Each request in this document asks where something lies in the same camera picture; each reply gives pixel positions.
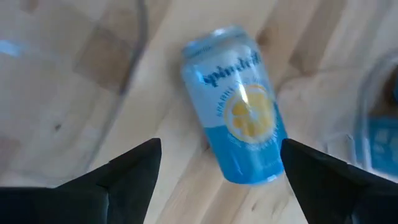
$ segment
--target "blue object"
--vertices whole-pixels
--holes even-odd
[[[255,41],[232,26],[189,43],[183,55],[182,77],[225,178],[276,179],[287,135]]]
[[[371,167],[398,176],[398,119],[369,118],[369,150]],[[362,146],[356,144],[357,159],[362,160]]]

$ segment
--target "clear plastic container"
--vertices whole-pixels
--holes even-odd
[[[146,32],[141,1],[0,1],[0,185],[87,171]]]
[[[358,89],[353,130],[323,142],[331,156],[398,182],[398,51],[381,57]]]

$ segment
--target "sparkling water can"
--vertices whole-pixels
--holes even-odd
[[[225,178],[276,179],[287,135],[255,41],[231,26],[188,43],[182,53],[185,86]]]

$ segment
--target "wood grain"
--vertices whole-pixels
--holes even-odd
[[[128,79],[143,12],[147,45]],[[180,79],[180,50],[242,25],[259,42],[289,136],[325,150],[352,129],[356,90],[375,59],[398,47],[397,15],[393,0],[0,1],[0,40],[25,43],[0,54],[0,133],[11,139],[0,141],[17,158],[0,184],[57,185],[86,170],[88,149],[99,150],[95,169],[160,137],[145,224],[306,223],[284,175],[262,186],[224,180]]]

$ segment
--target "yellow lemon slice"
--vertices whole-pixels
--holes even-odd
[[[272,115],[270,114],[272,103],[261,93],[248,94],[248,102],[238,100],[233,108],[233,126],[241,131],[241,134],[256,137],[264,134],[272,127]],[[256,112],[257,119],[253,118],[250,110]]]

